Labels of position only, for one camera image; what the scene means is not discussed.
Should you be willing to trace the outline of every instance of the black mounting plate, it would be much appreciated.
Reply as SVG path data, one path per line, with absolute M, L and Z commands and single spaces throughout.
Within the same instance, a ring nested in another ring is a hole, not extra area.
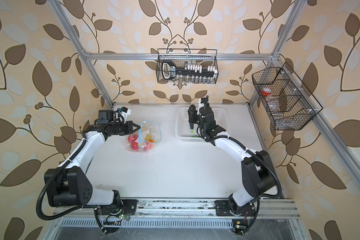
M 123 204 L 125 206 L 125 212 L 121 212 L 120 214 L 130 214 L 134 213 L 137 208 L 137 200 L 136 199 L 122 199 Z M 114 214 L 115 209 L 117 209 L 116 205 L 104 205 L 101 206 L 101 215 L 111 215 Z
M 228 200 L 216 200 L 215 203 L 215 208 L 216 208 L 216 215 L 219 217 L 231 217 L 234 216 L 233 214 L 230 213 L 230 207 L 229 207 L 229 201 Z M 243 217 L 245 216 L 245 212 L 247 212 L 247 217 L 254 217 L 255 215 L 255 210 L 252 209 L 252 207 L 250 205 L 245 206 L 244 209 L 244 214 L 241 214 L 240 216 Z

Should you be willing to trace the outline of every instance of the wire mesh basket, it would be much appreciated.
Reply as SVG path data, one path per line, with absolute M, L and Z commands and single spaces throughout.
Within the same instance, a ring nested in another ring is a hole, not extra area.
M 301 81 L 296 86 L 290 79 L 290 67 L 270 67 L 252 74 L 253 85 L 275 130 L 301 130 L 321 110 L 322 106 Z M 303 96 L 316 100 L 312 106 Z
M 216 84 L 219 75 L 217 50 L 159 48 L 156 76 L 158 83 Z

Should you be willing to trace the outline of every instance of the leaf wallpaper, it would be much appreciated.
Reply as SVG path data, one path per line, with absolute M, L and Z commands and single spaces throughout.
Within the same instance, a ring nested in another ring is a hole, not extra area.
M 34 209 L 44 172 L 107 108 L 93 89 L 45 1 L 0 0 L 0 239 L 43 234 L 47 222 Z M 53 212 L 48 201 L 43 211 Z
M 197 103 L 206 95 L 212 103 L 246 103 L 254 87 L 251 74 L 264 68 L 261 61 L 219 61 L 216 84 L 157 82 L 156 62 L 98 60 L 95 68 L 116 103 Z
M 360 0 L 308 1 L 280 56 L 360 161 Z M 260 101 L 254 111 L 312 240 L 360 239 L 360 190 L 314 123 L 275 131 Z
M 88 52 L 270 53 L 292 0 L 61 0 Z

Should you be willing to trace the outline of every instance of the ziplock bag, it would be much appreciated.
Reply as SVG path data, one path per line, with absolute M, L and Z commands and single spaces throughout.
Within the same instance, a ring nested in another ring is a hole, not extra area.
M 144 121 L 139 131 L 124 138 L 125 149 L 131 152 L 148 152 L 161 141 L 160 123 Z

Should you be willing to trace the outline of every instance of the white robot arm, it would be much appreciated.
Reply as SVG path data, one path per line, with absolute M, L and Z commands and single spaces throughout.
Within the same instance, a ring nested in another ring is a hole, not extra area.
M 85 173 L 93 156 L 109 136 L 132 134 L 140 128 L 132 121 L 126 121 L 129 114 L 130 110 L 125 107 L 116 111 L 99 111 L 99 119 L 95 121 L 95 124 L 90 125 L 85 132 L 81 132 L 83 139 L 73 153 L 58 168 L 46 171 L 44 174 L 46 184 L 36 204 L 36 213 L 39 218 L 53 220 L 76 209 L 95 208 L 97 223 L 106 233 L 105 228 L 101 226 L 98 220 L 96 209 L 102 206 L 110 214 L 118 215 L 124 206 L 123 202 L 116 190 L 93 188 Z M 223 149 L 241 163 L 243 186 L 228 198 L 232 214 L 242 214 L 245 207 L 258 201 L 261 197 L 281 197 L 281 185 L 274 174 L 268 153 L 265 151 L 257 152 L 243 146 L 239 141 L 230 137 L 224 128 L 216 125 L 213 111 L 208 104 L 208 96 L 199 100 L 197 110 L 194 105 L 191 105 L 188 114 L 191 129 L 193 129 L 194 124 L 197 124 L 200 128 L 200 137 Z M 275 185 L 278 187 L 277 195 L 264 194 Z M 47 194 L 48 202 L 52 207 L 75 207 L 57 215 L 47 216 L 43 214 L 41 209 L 45 194 Z

